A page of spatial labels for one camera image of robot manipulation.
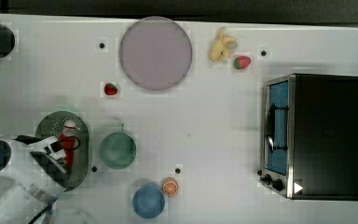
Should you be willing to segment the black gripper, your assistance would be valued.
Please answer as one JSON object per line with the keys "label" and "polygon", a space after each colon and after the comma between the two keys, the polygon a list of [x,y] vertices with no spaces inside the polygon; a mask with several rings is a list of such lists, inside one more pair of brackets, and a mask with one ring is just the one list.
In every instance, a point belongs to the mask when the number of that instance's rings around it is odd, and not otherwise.
{"label": "black gripper", "polygon": [[56,137],[18,135],[12,146],[12,176],[22,184],[68,183],[68,171],[62,164],[66,154]]}

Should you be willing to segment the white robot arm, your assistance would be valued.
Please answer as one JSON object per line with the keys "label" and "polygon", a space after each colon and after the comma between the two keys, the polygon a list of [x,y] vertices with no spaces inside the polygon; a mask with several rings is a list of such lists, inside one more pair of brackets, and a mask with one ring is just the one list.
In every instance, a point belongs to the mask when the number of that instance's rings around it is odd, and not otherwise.
{"label": "white robot arm", "polygon": [[19,135],[0,139],[0,177],[12,181],[0,195],[0,224],[29,224],[68,188],[58,138]]}

